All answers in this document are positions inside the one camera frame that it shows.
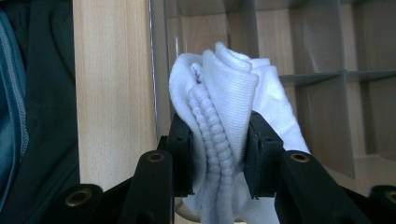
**blue garment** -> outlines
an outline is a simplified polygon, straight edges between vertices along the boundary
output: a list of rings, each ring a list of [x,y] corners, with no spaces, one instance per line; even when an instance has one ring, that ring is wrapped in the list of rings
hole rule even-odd
[[[26,68],[29,145],[0,223],[39,224],[53,198],[79,183],[72,0],[1,1]]]
[[[0,212],[29,141],[25,86],[20,49],[8,17],[0,9]]]

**light wood surface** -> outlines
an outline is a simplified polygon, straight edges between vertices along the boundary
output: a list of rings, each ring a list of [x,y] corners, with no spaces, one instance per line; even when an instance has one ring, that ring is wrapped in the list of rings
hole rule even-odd
[[[109,189],[155,149],[149,1],[74,0],[80,179]]]
[[[227,17],[225,14],[182,17],[185,52],[202,54],[214,49],[216,42],[228,45]]]
[[[260,57],[269,58],[279,75],[294,74],[289,10],[258,11],[256,17]]]

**white fabric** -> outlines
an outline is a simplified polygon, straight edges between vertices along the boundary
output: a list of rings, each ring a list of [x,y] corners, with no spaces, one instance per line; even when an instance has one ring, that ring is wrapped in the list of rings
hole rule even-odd
[[[243,176],[251,110],[262,114],[285,149],[308,152],[276,68],[268,59],[216,44],[203,56],[180,55],[169,80],[172,103],[194,132],[193,190],[184,203],[202,223],[277,223],[274,199],[251,200]]]

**wooden panel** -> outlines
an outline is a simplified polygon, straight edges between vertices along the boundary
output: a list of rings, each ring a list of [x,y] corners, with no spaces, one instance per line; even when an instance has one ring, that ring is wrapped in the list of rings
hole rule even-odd
[[[269,58],[280,75],[294,74],[289,11],[258,11],[257,31],[260,57]]]
[[[225,14],[182,17],[184,51],[202,54],[214,49],[216,42],[228,45],[227,16]]]
[[[82,183],[104,190],[155,149],[149,1],[74,0]]]
[[[347,83],[347,108],[354,156],[367,154],[362,107],[361,84],[359,82]]]
[[[344,58],[346,69],[358,70],[358,59],[356,51],[356,37],[353,20],[352,5],[341,5],[343,20]]]
[[[370,84],[373,107],[375,144],[378,155],[396,161],[396,77],[390,77]]]

